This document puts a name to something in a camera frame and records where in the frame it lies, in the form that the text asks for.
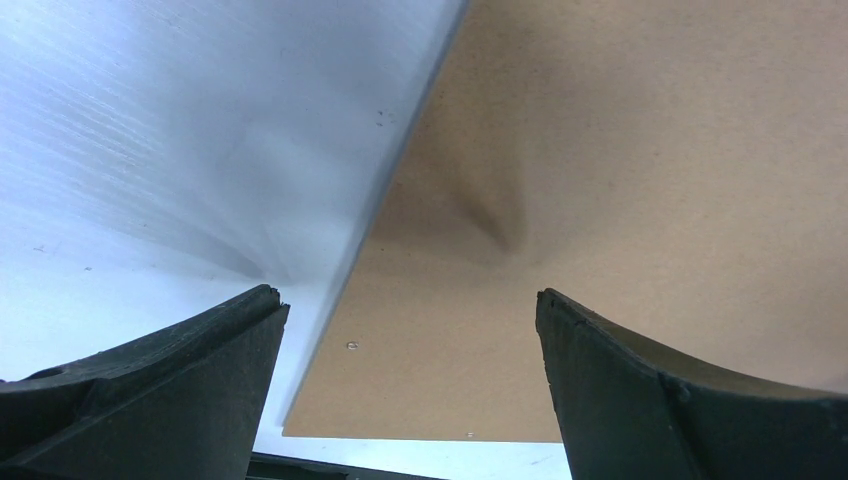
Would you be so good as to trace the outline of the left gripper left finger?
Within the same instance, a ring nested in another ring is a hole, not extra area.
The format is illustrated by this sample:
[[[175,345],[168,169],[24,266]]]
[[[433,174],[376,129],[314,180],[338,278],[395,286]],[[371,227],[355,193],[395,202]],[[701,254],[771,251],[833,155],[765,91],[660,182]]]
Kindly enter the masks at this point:
[[[242,479],[289,308],[256,286],[1,386],[5,479]]]

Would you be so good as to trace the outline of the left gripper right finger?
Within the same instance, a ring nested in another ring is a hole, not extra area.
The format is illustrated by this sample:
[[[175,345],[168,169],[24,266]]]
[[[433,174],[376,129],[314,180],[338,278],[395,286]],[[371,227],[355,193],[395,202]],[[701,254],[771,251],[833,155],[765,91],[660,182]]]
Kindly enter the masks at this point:
[[[536,330],[575,479],[843,479],[847,398],[722,368],[553,289]]]

